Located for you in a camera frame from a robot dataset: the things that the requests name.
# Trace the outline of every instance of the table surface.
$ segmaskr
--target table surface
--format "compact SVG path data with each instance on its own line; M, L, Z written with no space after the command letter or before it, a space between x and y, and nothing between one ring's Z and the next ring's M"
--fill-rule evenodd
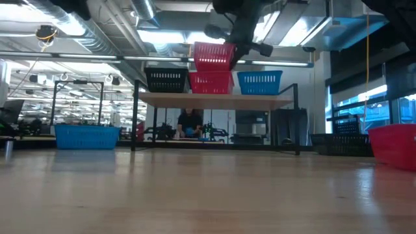
M34 149L15 151L0 166L0 181L4 234L415 234L416 228L415 174L366 157Z
M140 93L139 99L158 108L271 111L293 102L291 96L231 94Z

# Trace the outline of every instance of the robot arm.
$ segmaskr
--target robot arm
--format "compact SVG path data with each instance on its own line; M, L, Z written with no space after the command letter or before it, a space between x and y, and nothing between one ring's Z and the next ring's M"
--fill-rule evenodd
M265 5L275 0L213 0L213 6L219 14L233 14L237 17L233 23L231 34L228 35L220 27L207 25L205 33L212 38L223 38L226 42L236 45L234 58L231 61L233 68L237 61L254 49L263 56L269 57L273 47L266 44L253 43L254 30L259 21L261 11Z

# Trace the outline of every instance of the yellow cable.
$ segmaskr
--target yellow cable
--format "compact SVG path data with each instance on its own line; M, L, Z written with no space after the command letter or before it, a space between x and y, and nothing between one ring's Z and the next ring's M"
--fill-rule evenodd
M44 52L46 48L47 48L47 45L45 44L43 46L43 48L40 50L40 52ZM13 89L13 91L7 96L8 98L11 97L14 94L14 92L20 87L20 85L26 80L26 77L32 72L32 70L34 68L34 65L36 65L36 63L38 61L39 61L39 57L36 58L36 60L33 62L32 66L29 68L29 71L26 73L25 77L20 81L20 83L17 85L17 87L15 87L15 89Z
M367 81L365 82L364 121L363 133L365 132L365 118L367 117L367 91L370 80L370 14L367 13Z
M50 36L46 36L46 37L44 37L44 38L40 38L40 37L38 37L38 36L36 36L37 37L37 39L39 39L39 40L46 40L46 39L48 39L48 41L49 41L49 39L50 38L52 38L54 35L56 35L56 33L57 33L58 31L57 30L55 30L55 32L52 34L52 35L50 35Z

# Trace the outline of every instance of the wooden shelf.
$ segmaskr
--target wooden shelf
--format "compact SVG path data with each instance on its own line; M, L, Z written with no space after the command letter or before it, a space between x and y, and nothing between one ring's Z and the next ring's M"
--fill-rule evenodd
M291 96L231 94L139 93L138 98L158 108L271 111L293 102Z

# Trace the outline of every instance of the overhead track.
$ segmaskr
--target overhead track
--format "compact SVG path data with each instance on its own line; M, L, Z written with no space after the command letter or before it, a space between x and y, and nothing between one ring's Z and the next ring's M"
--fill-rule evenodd
M60 62L90 62L90 63L120 63L122 61L154 61L154 62L194 62L190 57L152 57L152 56L124 56L124 55L83 55L68 53L38 53L20 51L0 51L2 59L11 60L42 60ZM239 60L239 65L285 66L297 68L312 68L312 62L291 62L272 60Z

